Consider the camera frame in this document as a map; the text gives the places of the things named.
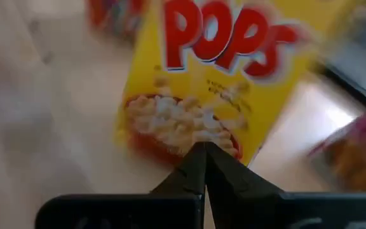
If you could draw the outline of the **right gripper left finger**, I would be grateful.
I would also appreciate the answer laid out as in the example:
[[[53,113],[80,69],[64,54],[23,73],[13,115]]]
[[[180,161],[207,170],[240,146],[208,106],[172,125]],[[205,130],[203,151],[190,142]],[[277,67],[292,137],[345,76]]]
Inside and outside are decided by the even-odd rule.
[[[196,143],[157,187],[134,196],[122,229],[203,229],[206,162]]]

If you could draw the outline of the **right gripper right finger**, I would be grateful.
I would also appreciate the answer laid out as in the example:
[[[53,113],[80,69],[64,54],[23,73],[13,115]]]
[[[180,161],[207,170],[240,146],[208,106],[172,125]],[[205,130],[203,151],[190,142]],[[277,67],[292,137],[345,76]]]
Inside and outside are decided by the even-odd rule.
[[[216,229],[290,229],[297,221],[282,189],[214,143],[206,143],[206,153],[206,187]]]

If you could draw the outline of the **yellow Corn Pops cereal box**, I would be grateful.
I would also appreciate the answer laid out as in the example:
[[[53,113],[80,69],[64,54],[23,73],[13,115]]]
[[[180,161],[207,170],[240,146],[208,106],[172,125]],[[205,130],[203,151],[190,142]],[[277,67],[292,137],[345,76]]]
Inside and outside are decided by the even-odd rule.
[[[149,0],[116,140],[179,162],[201,141],[252,161],[292,90],[363,0]]]

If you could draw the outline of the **purple Raisin Bran cereal box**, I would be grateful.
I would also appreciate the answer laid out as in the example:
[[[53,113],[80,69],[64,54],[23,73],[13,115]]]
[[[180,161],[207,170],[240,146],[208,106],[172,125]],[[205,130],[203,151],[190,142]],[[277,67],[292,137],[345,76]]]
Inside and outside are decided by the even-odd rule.
[[[366,192],[366,113],[317,144],[308,158],[333,190]]]

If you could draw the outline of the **red Froot Loops cereal box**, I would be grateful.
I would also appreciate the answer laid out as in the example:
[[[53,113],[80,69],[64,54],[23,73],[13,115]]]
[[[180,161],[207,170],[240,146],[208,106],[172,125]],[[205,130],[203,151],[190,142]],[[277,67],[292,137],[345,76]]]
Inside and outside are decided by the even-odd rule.
[[[90,27],[134,43],[150,0],[85,0]]]

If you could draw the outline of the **wooden shelf black metal frame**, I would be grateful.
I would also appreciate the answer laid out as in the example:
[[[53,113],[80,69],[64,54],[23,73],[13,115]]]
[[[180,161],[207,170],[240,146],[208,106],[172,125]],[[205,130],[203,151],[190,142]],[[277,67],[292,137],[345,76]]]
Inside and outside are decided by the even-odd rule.
[[[168,174],[114,143],[133,47],[85,0],[0,0],[0,229],[33,229],[66,193],[138,193]]]

